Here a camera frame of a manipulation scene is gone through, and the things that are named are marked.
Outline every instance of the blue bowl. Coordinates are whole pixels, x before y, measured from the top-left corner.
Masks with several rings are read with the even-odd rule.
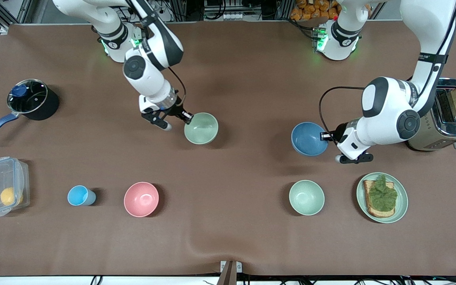
[[[300,123],[291,132],[291,144],[295,151],[302,155],[320,155],[328,146],[328,141],[321,140],[321,133],[324,131],[318,124],[311,122]]]

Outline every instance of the pink bowl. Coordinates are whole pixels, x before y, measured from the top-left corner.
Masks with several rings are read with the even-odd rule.
[[[150,215],[159,201],[158,190],[148,182],[133,184],[124,195],[124,207],[126,211],[137,218]]]

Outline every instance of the brown tablecloth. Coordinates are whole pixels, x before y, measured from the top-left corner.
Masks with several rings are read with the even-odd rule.
[[[318,122],[318,99],[337,85],[412,75],[419,46],[401,22],[369,22],[349,59],[333,62],[289,23],[170,25],[185,54],[175,71],[185,108],[210,112],[219,135],[190,144],[182,122],[164,132],[141,118],[122,65],[103,54],[87,25],[12,26],[0,36],[0,117],[20,80],[38,78],[61,98],[45,121],[20,118],[0,130],[0,157],[29,164],[31,205],[0,218],[0,276],[204,274],[238,260],[248,274],[456,275],[456,151],[416,153],[373,146],[372,163],[340,165],[330,145],[303,157],[293,127]],[[168,71],[166,78],[179,83]],[[456,78],[456,38],[443,76]],[[324,100],[331,128],[361,115],[360,92]],[[409,209],[394,224],[372,222],[355,187],[382,171],[404,184]],[[290,186],[317,182],[322,211],[298,216]],[[135,182],[157,186],[151,218],[125,212]],[[95,206],[73,207],[68,190],[94,189]]]

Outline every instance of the lemon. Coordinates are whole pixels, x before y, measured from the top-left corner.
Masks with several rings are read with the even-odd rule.
[[[20,204],[22,202],[22,195],[20,195],[19,202],[17,203]],[[15,202],[15,193],[13,191],[13,187],[8,187],[5,188],[0,195],[1,202],[3,202],[3,205],[9,206]]]

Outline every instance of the toast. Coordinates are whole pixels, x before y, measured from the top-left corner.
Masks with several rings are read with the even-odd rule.
[[[381,211],[374,209],[371,205],[371,201],[369,199],[369,191],[371,190],[374,183],[375,183],[375,181],[371,181],[371,180],[363,181],[363,187],[365,189],[365,202],[367,204],[367,211],[369,212],[369,214],[371,214],[377,218],[389,218],[395,214],[395,208],[391,209],[391,211],[388,211],[388,212],[381,212]],[[393,182],[387,181],[386,185],[388,188],[393,189]]]

